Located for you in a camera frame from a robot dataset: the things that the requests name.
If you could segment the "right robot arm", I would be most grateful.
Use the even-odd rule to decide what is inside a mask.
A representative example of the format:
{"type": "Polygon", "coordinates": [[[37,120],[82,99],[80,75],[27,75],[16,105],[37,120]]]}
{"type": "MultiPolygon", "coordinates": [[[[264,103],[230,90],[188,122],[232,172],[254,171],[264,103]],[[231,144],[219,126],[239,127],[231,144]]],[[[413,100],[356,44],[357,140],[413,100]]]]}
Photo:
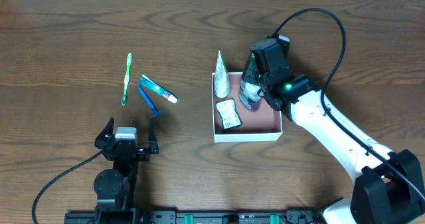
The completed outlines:
{"type": "Polygon", "coordinates": [[[424,182],[418,158],[378,143],[346,118],[314,81],[294,75],[281,35],[251,46],[242,80],[288,120],[312,134],[354,183],[350,199],[323,208],[321,223],[409,223],[424,214],[424,182]]]}

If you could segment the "green white tissue pack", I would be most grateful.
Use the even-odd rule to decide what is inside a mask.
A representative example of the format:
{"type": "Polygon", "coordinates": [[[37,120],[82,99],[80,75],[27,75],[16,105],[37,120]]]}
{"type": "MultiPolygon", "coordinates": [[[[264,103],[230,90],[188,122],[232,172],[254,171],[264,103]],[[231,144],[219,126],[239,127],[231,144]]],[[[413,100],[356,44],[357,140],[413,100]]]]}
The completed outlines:
{"type": "Polygon", "coordinates": [[[224,130],[237,128],[242,125],[242,120],[238,115],[234,99],[228,99],[216,103],[216,109],[220,116],[222,128],[224,130]]]}

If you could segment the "green Colgate toothpaste tube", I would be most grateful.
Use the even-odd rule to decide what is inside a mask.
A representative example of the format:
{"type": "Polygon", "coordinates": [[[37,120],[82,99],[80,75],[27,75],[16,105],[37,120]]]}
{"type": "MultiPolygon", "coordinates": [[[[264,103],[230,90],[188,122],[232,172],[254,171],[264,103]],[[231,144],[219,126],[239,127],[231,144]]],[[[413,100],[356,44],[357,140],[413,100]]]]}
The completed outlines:
{"type": "Polygon", "coordinates": [[[158,83],[150,79],[145,74],[141,76],[138,84],[142,85],[145,88],[150,89],[151,91],[162,96],[163,98],[165,98],[171,103],[176,104],[178,102],[178,98],[174,94],[172,94],[171,92],[169,92],[168,90],[160,86],[158,83]]]}

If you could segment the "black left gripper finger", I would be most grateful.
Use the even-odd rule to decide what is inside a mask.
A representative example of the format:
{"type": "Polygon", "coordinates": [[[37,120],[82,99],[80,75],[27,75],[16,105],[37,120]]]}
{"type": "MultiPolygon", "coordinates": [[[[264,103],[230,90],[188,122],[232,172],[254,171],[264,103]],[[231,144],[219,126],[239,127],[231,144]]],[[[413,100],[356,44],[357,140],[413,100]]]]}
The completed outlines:
{"type": "Polygon", "coordinates": [[[111,117],[104,129],[97,135],[94,145],[103,148],[113,136],[114,118],[111,117]]]}
{"type": "Polygon", "coordinates": [[[150,118],[149,121],[149,134],[148,134],[148,144],[150,154],[158,154],[159,146],[154,130],[154,118],[150,118]]]}

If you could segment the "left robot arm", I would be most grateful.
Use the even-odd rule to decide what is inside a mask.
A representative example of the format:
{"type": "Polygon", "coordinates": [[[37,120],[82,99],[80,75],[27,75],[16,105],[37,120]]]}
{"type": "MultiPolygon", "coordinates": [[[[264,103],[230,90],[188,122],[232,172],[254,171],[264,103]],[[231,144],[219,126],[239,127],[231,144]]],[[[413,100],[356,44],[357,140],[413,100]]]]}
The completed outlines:
{"type": "Polygon", "coordinates": [[[132,205],[139,162],[148,162],[150,156],[159,153],[153,118],[149,121],[146,148],[137,145],[136,128],[119,127],[116,132],[113,129],[114,119],[110,118],[94,142],[102,155],[113,162],[111,169],[101,171],[94,180],[97,207],[102,211],[126,210],[132,205]]]}

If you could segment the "green white toothbrush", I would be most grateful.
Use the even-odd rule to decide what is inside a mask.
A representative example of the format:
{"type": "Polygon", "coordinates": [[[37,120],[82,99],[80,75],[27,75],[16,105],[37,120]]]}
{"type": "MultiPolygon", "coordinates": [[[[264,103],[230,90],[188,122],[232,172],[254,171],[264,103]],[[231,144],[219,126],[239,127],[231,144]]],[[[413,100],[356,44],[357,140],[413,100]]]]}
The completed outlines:
{"type": "Polygon", "coordinates": [[[128,53],[127,60],[126,60],[126,74],[124,76],[124,93],[122,96],[122,106],[125,106],[127,103],[127,92],[128,92],[128,86],[129,86],[129,80],[130,80],[130,70],[131,70],[131,63],[132,63],[132,54],[128,53]]]}

